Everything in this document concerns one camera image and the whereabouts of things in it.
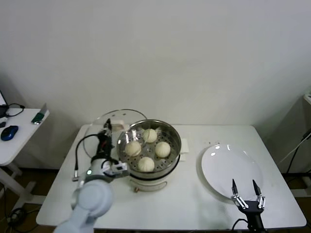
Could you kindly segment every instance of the white plate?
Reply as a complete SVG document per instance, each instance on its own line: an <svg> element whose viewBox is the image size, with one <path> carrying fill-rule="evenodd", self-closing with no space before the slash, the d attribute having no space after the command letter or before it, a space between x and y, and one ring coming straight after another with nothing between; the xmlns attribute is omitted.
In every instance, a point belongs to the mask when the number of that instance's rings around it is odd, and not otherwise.
<svg viewBox="0 0 311 233"><path fill-rule="evenodd" d="M262 189L260 167L244 150L236 146L217 144L208 148L202 156L201 166L207 182L227 198L232 196L232 179L244 200L256 197L252 180Z"/></svg>

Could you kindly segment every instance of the floor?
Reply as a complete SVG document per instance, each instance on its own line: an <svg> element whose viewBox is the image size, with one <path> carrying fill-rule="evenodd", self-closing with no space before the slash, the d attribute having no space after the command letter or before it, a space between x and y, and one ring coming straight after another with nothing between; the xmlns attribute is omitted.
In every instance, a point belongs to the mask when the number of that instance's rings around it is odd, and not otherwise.
<svg viewBox="0 0 311 233"><path fill-rule="evenodd" d="M23 175L21 177L16 177L16 180L22 185L26 186L29 181L36 179L37 185L33 190L33 194L36 195L47 195L56 175L56 170L40 170L40 169L22 169ZM304 188L304 183L300 179L295 179L289 182L290 188ZM7 190L6 192L6 210L9 213L17 201L18 196ZM300 205L302 211L305 213L306 218L311 221L311 198L297 198L297 202ZM40 208L38 205L26 204L24 208L27 211L35 210ZM35 218L38 212L32 212L27 215L24 223L18 227L19 231L27 231L36 225ZM7 223L4 217L4 197L0 199L0 233L4 233L7 228ZM54 230L53 227L45 227L38 226L36 227L32 233L52 233ZM127 231L112 231L112 230L95 230L96 233L127 233ZM269 232L274 233L311 233L311 229L308 227L300 228L300 229L282 229L282 230L273 230Z"/></svg>

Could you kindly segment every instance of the computer mouse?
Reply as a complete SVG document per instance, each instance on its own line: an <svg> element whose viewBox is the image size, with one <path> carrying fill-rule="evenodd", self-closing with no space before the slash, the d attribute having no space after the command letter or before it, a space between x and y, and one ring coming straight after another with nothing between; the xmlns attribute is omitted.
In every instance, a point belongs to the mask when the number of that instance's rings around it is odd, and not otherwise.
<svg viewBox="0 0 311 233"><path fill-rule="evenodd" d="M0 138L2 141L9 141L14 137L17 131L18 131L17 125L11 125L9 127L6 127L2 131Z"/></svg>

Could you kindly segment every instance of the table leg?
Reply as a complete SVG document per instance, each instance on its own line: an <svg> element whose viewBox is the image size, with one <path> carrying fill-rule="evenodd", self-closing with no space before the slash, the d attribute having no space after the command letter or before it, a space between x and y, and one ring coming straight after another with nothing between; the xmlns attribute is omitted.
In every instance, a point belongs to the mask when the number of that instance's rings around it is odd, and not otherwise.
<svg viewBox="0 0 311 233"><path fill-rule="evenodd" d="M0 182L6 185L14 193L19 195L19 199L13 209L20 208L25 203L43 204L45 196L31 194L31 191L35 186L35 182L33 181L29 182L26 188L24 188L1 168L0 168Z"/></svg>
<svg viewBox="0 0 311 233"><path fill-rule="evenodd" d="M11 177L13 179L15 179L15 177L17 175L19 175L19 176L22 175L22 171L14 163L10 163L9 165L7 165L7 167L13 172L13 174L11 175ZM1 189L1 191L0 191L0 198L2 198L3 194L4 194L4 190Z"/></svg>
<svg viewBox="0 0 311 233"><path fill-rule="evenodd" d="M14 163L10 163L9 165L7 165L7 167L14 173L16 173L17 175L21 176L22 175L22 171L18 168L18 166L16 166Z"/></svg>

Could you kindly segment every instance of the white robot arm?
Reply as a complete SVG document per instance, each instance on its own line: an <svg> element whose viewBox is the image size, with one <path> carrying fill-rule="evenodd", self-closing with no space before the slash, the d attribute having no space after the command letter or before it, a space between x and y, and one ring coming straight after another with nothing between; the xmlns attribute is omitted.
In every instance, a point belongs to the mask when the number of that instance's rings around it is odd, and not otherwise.
<svg viewBox="0 0 311 233"><path fill-rule="evenodd" d="M76 150L73 181L79 182L72 195L73 211L70 218L55 229L55 233L93 233L96 219L104 215L112 205L113 195L109 183L115 178L129 175L127 163L110 157L113 148L110 120L105 123L103 130L94 136L100 141L97 153L91 160L91 167L80 178Z"/></svg>
<svg viewBox="0 0 311 233"><path fill-rule="evenodd" d="M112 191L102 180L87 182L77 194L71 217L55 229L55 233L92 233L98 217L112 205Z"/></svg>

